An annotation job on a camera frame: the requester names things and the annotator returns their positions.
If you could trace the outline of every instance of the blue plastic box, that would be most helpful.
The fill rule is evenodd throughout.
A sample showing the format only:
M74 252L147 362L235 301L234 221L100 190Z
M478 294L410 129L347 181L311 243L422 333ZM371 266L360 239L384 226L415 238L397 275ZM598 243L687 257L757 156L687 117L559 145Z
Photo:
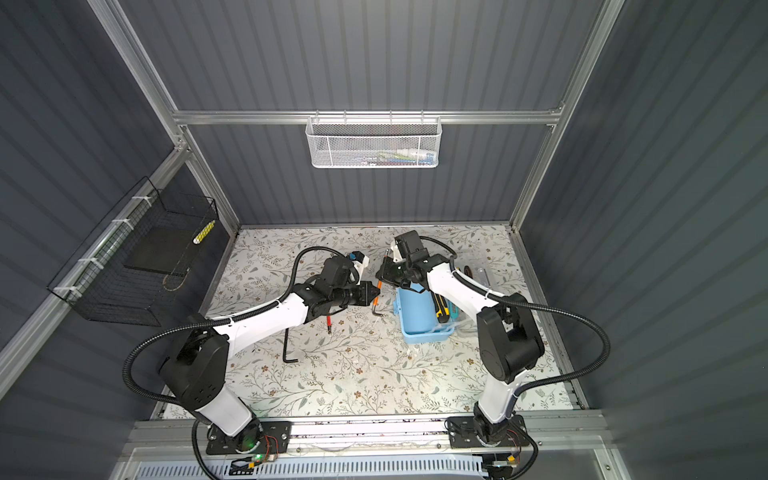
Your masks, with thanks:
M418 289L420 285L412 284L411 288ZM449 303L451 318L458 315L458 309ZM395 314L400 317L400 329L406 343L443 342L453 333L453 325L437 321L435 304L429 292L416 293L398 288L395 302L392 305Z

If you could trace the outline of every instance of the floral tablecloth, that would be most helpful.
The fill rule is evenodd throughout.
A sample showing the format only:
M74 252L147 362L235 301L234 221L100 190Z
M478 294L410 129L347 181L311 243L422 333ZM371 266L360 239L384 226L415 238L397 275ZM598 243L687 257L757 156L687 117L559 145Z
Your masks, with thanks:
M271 300L284 290L293 259L312 245L342 253L360 250L371 257L363 280L373 280L391 239L408 227L356 227L243 230L208 315L243 310ZM528 297L520 266L506 229L491 226L420 227L421 235L437 238L458 252L457 266L489 271L495 290ZM430 252L439 247L426 244ZM322 269L327 253L304 256L297 281ZM270 336L230 359L227 384L262 417L306 415L371 415L468 412L479 397L486 371L479 359L474 323L466 319L442 343L407 345L399 319L392 314L394 290L384 285L379 299L384 317L370 308L350 307L333 316L333 333L325 319L290 330L288 357L283 363L283 333ZM532 378L558 375L545 338L546 354ZM572 409L561 383L523 394L519 410ZM164 418L190 418L179 406L168 406Z

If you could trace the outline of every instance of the yellow and black utility knife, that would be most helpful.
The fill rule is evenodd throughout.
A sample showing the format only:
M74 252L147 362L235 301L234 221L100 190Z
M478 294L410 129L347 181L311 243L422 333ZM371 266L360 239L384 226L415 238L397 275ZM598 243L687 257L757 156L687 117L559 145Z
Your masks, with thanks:
M443 295L432 294L432 302L435 304L435 315L437 321L440 323L446 323L451 319L451 310L448 308L448 300Z

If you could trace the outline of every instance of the dark gray wall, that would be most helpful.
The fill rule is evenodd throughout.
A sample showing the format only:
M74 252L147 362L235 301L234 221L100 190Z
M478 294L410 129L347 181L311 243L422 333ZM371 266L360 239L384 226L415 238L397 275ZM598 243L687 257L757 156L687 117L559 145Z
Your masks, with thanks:
M173 147L83 2L0 2L0 346Z
M629 2L525 220L633 478L765 478L768 2ZM576 366L599 345L561 321Z
M557 107L598 0L124 2L183 110Z
M328 169L304 127L191 128L243 224L509 220L548 127L443 128L437 168Z
M600 4L124 8L180 109L493 111L556 108ZM285 224L508 220L545 128L445 127L440 165L419 172L318 170L302 127L192 131L241 222Z
M85 0L0 2L0 346L172 147ZM184 167L169 188L197 184ZM180 311L205 294L227 234L209 240ZM106 478L153 407L122 385L122 362L156 331L67 315L0 400L0 478ZM159 389L157 354L140 361L137 380Z

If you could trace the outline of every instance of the yellow connector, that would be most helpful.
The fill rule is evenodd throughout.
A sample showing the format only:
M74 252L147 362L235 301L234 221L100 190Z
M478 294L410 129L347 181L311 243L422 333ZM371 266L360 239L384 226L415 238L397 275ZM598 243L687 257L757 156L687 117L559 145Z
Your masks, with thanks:
M208 232L210 232L214 228L215 224L216 224L216 221L211 220L210 223L205 227L203 227L203 229L197 234L197 237L195 237L194 240L192 240L192 243L195 243L197 245L198 243L202 242L203 238L205 238L205 236L208 235Z

